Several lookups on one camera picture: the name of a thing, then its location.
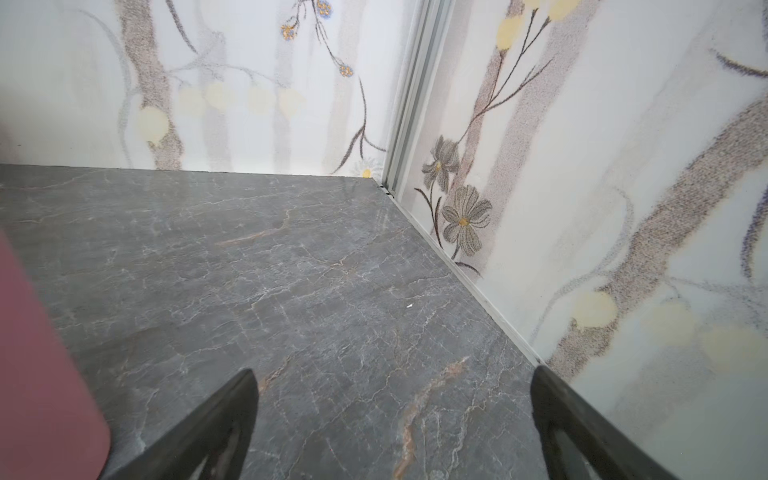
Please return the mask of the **pink thermos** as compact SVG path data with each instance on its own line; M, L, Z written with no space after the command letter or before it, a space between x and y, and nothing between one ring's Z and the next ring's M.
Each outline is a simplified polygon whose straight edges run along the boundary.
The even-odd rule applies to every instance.
M8 240L1 241L1 476L96 479L110 431Z

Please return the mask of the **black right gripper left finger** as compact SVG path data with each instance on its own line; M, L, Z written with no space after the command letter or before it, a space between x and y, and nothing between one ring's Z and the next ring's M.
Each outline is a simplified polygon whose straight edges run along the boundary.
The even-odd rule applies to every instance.
M238 479L254 431L259 387L243 369L114 479Z

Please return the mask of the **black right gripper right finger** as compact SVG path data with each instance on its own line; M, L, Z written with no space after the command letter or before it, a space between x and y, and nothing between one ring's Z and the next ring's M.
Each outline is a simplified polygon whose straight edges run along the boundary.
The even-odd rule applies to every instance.
M533 420L551 479L673 479L545 365L530 385Z

